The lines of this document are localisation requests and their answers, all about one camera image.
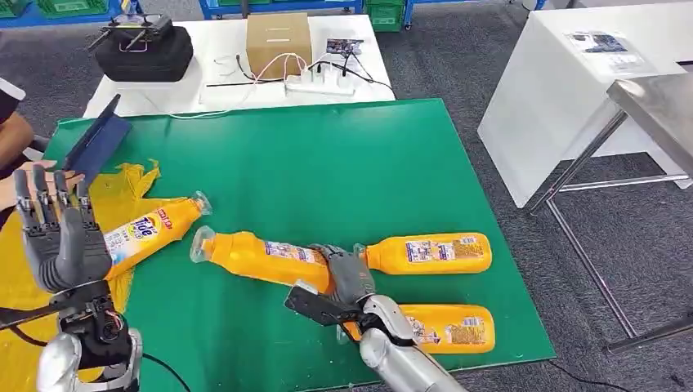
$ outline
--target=green table mat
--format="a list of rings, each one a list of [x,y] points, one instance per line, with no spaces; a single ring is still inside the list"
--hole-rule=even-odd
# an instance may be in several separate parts
[[[486,234],[493,263],[482,274],[374,273],[401,304],[485,306],[495,349],[438,355],[448,369],[555,356],[510,250],[441,100],[402,100],[235,111],[222,118],[129,118],[132,131],[105,171],[160,162],[149,197],[202,190],[214,214],[136,268],[127,320],[145,352],[170,363],[193,391],[313,390],[377,381],[353,345],[284,308],[288,287],[241,278],[188,257],[210,225],[306,246],[377,243],[395,235]],[[65,156],[90,120],[58,126],[46,152]],[[181,390],[144,360],[142,390]]]

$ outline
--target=person's hand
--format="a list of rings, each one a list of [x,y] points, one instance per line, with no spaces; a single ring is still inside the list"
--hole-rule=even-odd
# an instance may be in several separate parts
[[[36,161],[27,162],[20,166],[17,170],[23,170],[28,178],[33,178],[32,171],[34,170],[34,165],[40,165],[44,168],[54,167],[56,161]],[[14,207],[17,203],[17,193],[15,191],[15,175],[0,180],[0,211],[9,207]],[[80,174],[76,176],[74,171],[66,171],[65,179],[67,182],[68,191],[74,189],[74,186],[84,178],[84,175]],[[46,173],[46,183],[48,184],[48,193],[52,198],[56,196],[56,182],[53,178],[53,173]],[[32,198],[36,199],[36,188],[33,182],[29,182],[29,192]]]

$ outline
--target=yellow cloth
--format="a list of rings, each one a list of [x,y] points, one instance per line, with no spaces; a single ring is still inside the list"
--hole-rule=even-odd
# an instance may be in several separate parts
[[[171,199],[143,198],[159,177],[159,168],[145,174],[142,165],[124,163],[118,167],[118,174],[101,174],[89,188],[96,221],[104,233],[134,220],[147,212],[161,207]],[[29,270],[21,241],[21,223],[13,213],[0,231],[0,307],[33,309],[48,303],[50,294],[36,286]],[[109,282],[115,307],[119,312],[125,310],[130,291],[133,270]],[[51,315],[20,326],[26,334],[42,341],[49,341],[57,333],[56,316]],[[9,330],[0,332],[0,358],[2,371],[0,385],[2,390],[30,392],[36,390],[36,372],[41,348],[30,345]],[[85,381],[94,380],[100,370],[80,372]]]

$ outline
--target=cardboard box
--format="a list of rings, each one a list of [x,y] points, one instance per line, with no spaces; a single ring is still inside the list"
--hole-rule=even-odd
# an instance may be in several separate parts
[[[248,16],[246,48],[250,69],[258,75],[267,64],[282,53],[296,53],[308,64],[313,61],[308,14],[265,14]],[[299,75],[296,57],[286,62],[287,75]],[[275,61],[261,76],[263,79],[284,77],[284,57]]]

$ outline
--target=white power strip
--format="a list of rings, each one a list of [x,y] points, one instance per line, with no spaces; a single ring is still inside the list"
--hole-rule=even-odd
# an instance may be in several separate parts
[[[287,91],[312,92],[334,96],[353,96],[355,92],[351,75],[342,76],[338,69],[324,67],[322,72],[305,70],[301,76],[289,75],[284,81]]]

